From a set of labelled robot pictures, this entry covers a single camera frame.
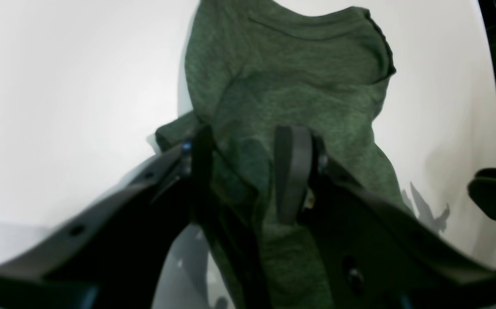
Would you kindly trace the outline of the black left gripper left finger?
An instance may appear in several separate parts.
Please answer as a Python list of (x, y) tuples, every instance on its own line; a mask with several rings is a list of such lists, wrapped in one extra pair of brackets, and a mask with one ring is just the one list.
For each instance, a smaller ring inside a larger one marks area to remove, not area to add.
[(215, 142), (208, 125), (152, 157), (123, 189), (82, 211), (24, 254), (0, 264), (3, 309), (149, 309), (176, 237), (197, 223), (218, 244), (239, 290), (227, 280), (239, 309), (270, 309), (255, 244), (233, 244), (209, 187)]

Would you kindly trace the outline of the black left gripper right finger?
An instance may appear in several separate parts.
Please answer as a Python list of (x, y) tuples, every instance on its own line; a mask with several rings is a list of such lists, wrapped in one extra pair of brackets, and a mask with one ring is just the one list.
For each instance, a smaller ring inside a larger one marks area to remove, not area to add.
[(310, 129), (277, 126), (277, 216), (306, 227), (336, 309), (496, 309), (496, 272), (363, 188)]

